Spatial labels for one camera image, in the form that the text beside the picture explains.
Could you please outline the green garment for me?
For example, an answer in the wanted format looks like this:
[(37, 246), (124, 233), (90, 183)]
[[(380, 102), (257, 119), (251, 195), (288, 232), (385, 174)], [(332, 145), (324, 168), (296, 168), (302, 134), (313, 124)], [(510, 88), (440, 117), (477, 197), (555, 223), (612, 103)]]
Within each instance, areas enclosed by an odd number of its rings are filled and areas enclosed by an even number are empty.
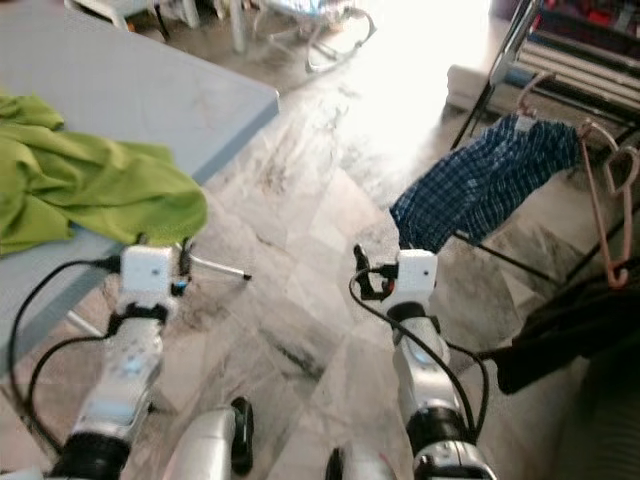
[(174, 244), (207, 220), (204, 191), (169, 147), (69, 131), (41, 97), (1, 97), (3, 255), (69, 241), (74, 227), (125, 244)]

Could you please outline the baby bouncer seat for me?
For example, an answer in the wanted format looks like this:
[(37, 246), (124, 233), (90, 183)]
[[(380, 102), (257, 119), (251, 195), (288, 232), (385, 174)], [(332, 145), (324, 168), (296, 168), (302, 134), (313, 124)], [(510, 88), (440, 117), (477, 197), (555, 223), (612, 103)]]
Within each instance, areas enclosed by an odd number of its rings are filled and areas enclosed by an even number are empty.
[[(251, 35), (282, 52), (291, 52), (291, 47), (285, 44), (289, 38), (301, 38), (305, 41), (303, 69), (308, 74), (325, 73), (347, 63), (378, 32), (375, 20), (357, 0), (255, 0), (255, 3), (259, 13), (252, 19)], [(294, 27), (275, 33), (262, 32), (262, 22), (271, 17), (292, 19)], [(337, 32), (352, 19), (364, 19), (366, 31), (347, 50), (339, 51), (321, 41), (326, 33)]]

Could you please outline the silver robot left leg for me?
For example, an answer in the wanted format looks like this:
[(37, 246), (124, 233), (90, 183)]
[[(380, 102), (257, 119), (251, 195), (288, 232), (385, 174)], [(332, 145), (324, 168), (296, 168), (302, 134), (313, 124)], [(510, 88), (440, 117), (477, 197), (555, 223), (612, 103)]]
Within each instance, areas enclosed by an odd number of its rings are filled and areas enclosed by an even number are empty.
[(161, 480), (232, 480), (248, 474), (253, 431), (253, 407), (244, 397), (201, 413), (180, 435)]

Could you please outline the silver robot right leg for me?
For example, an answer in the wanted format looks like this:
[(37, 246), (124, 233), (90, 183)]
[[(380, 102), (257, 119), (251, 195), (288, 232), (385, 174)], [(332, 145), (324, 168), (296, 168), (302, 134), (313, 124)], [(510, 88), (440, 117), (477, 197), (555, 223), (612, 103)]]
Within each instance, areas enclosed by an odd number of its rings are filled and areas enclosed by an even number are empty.
[(325, 468), (325, 480), (396, 480), (383, 453), (361, 444), (334, 448)]

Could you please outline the silver robot leg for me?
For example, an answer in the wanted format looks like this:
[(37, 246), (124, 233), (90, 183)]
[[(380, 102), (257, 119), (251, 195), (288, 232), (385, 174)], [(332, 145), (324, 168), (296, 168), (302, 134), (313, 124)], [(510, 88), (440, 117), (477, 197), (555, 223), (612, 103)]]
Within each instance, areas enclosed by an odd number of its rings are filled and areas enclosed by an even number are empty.
[(201, 413), (180, 435), (161, 480), (232, 480), (248, 474), (253, 431), (253, 407), (244, 397)]
[(396, 480), (383, 453), (361, 444), (334, 448), (325, 468), (325, 480)]

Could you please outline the light blue folding table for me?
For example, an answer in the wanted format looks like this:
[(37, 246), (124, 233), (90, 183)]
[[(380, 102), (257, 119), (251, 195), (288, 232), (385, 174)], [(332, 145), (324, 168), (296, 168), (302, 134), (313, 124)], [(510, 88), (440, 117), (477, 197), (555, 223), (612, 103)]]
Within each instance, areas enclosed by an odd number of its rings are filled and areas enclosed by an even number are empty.
[[(0, 86), (32, 95), (70, 131), (168, 146), (175, 164), (205, 183), (279, 114), (273, 87), (49, 0), (0, 10)], [(76, 229), (0, 262), (0, 367), (27, 355), (102, 283), (84, 259), (120, 244)]]

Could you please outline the white round-legged table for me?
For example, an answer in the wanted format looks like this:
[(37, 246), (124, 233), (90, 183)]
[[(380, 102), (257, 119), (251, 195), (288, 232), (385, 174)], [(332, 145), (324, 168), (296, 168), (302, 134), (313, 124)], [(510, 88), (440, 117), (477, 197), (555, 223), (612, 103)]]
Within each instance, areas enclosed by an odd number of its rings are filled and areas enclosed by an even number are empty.
[(168, 40), (169, 33), (166, 29), (165, 10), (170, 5), (175, 4), (172, 10), (175, 19), (186, 24), (189, 28), (195, 29), (204, 24), (198, 5), (207, 3), (214, 10), (214, 17), (224, 20), (230, 27), (230, 40), (232, 49), (238, 54), (243, 54), (247, 49), (248, 29), (246, 20), (248, 18), (246, 3), (253, 0), (58, 0), (65, 9), (73, 12), (87, 12), (96, 17), (108, 20), (118, 29), (132, 31), (129, 17), (140, 13), (148, 13), (157, 22), (157, 28), (161, 31), (161, 36)]

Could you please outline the dusky pink plastic hanger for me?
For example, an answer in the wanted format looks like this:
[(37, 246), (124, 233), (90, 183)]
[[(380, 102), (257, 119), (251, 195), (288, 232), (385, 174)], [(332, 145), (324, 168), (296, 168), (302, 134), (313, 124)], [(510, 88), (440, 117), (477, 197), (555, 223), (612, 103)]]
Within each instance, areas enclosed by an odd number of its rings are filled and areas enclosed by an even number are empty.
[(540, 70), (540, 72), (535, 73), (534, 77), (532, 77), (530, 81), (522, 87), (522, 90), (518, 93), (516, 99), (515, 109), (516, 113), (520, 115), (521, 118), (535, 118), (536, 110), (532, 108), (532, 105), (530, 104), (532, 92), (534, 92), (535, 88), (540, 86), (541, 83), (553, 81), (557, 76), (558, 74), (552, 72), (552, 70)]
[[(607, 145), (611, 147), (611, 152), (609, 152), (607, 159), (604, 161), (605, 192), (609, 196), (620, 197), (622, 204), (626, 207), (622, 214), (621, 223), (623, 234), (622, 250), (617, 260), (614, 260), (609, 234), (605, 230), (602, 198), (600, 198), (599, 189), (596, 188), (593, 164), (591, 164), (589, 157), (588, 140), (591, 133), (598, 133), (607, 142)], [(596, 233), (598, 233), (598, 246), (599, 253), (602, 255), (605, 283), (609, 288), (621, 289), (626, 287), (628, 282), (628, 269), (623, 264), (631, 259), (631, 242), (632, 237), (634, 237), (634, 214), (628, 209), (630, 209), (632, 202), (634, 184), (636, 179), (640, 177), (640, 150), (636, 150), (635, 147), (631, 146), (620, 147), (612, 134), (605, 131), (602, 125), (596, 124), (593, 120), (584, 120), (577, 127), (577, 137), (579, 137), (582, 172), (588, 178), (591, 212), (593, 212), (594, 227), (596, 228)], [(626, 178), (622, 182), (616, 182), (612, 175), (611, 163), (617, 157), (630, 160)]]

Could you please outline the black drying rack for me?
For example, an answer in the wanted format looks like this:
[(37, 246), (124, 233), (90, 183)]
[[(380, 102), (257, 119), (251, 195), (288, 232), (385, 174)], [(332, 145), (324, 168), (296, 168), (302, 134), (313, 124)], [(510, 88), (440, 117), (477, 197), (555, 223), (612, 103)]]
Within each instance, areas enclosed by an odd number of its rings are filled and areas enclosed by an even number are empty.
[(499, 87), (535, 95), (621, 128), (640, 142), (640, 0), (495, 0), (506, 35), (452, 142), (497, 114)]

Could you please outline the blue plaid shirt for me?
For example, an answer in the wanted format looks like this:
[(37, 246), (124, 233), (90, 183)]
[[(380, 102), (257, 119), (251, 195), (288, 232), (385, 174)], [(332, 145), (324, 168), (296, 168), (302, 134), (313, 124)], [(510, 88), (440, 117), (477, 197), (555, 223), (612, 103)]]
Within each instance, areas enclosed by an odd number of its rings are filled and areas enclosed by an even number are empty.
[(442, 251), (454, 233), (484, 241), (554, 175), (580, 163), (571, 124), (508, 114), (416, 179), (390, 206), (403, 250)]

